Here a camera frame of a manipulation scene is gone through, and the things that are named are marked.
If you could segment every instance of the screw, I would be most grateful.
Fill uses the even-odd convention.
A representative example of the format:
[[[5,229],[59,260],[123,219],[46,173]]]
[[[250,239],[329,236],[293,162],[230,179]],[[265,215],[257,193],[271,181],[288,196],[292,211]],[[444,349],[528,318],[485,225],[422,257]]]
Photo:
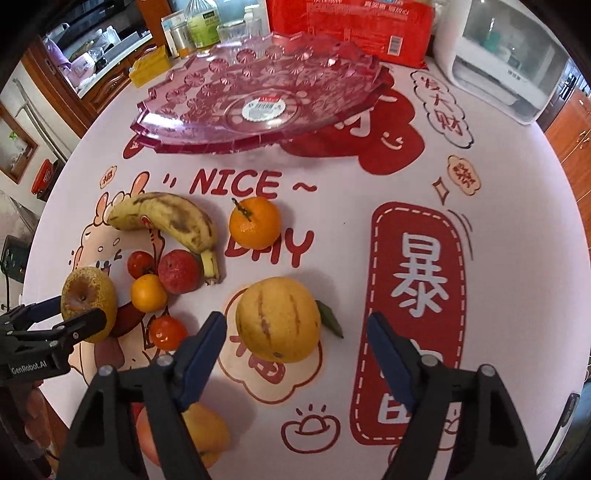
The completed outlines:
[[[103,365],[99,368],[99,375],[101,377],[108,377],[111,373],[113,373],[113,367],[111,365]]]
[[[156,363],[158,365],[160,365],[161,367],[167,367],[170,364],[173,363],[173,357],[170,355],[160,355],[157,359],[156,359]]]
[[[480,371],[482,372],[482,375],[485,375],[486,377],[494,377],[496,375],[495,367],[492,365],[482,365]]]
[[[421,362],[425,367],[435,367],[439,363],[436,356],[433,355],[423,355],[421,357]]]

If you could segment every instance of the cherry tomato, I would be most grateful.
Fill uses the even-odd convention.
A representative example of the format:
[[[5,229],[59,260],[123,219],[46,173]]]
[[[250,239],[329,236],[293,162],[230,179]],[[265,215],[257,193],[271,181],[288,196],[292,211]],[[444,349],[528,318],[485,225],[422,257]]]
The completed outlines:
[[[176,350],[188,335],[185,325],[170,315],[162,315],[149,326],[150,340],[161,350]]]
[[[136,280],[148,273],[156,273],[154,257],[146,252],[133,252],[127,259],[127,271]]]

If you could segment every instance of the tangerine stem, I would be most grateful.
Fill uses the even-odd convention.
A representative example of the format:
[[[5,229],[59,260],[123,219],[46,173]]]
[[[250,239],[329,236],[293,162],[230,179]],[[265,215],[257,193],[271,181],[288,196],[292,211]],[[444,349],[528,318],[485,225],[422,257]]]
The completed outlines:
[[[238,209],[238,211],[241,214],[243,214],[249,222],[252,222],[252,220],[251,220],[252,212],[248,211],[242,205],[240,205],[238,203],[238,200],[236,200],[234,197],[232,197],[232,201],[234,202],[234,205],[236,205],[236,208]]]

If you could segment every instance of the red plastic bag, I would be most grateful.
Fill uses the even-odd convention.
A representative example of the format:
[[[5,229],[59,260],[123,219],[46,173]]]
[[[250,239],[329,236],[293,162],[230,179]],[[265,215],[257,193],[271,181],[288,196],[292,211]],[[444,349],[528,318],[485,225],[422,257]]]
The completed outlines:
[[[423,68],[433,8],[414,0],[267,0],[272,30],[353,41],[391,63]]]

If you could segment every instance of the orange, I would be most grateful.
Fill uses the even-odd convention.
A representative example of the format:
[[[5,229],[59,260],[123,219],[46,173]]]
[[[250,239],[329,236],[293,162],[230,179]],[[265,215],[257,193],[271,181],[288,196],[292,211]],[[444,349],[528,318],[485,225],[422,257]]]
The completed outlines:
[[[263,250],[275,243],[281,234],[281,214],[264,197],[250,197],[240,203],[230,215],[230,235],[238,245]]]
[[[162,310],[168,295],[158,275],[143,275],[131,284],[131,303],[139,311],[152,313]]]

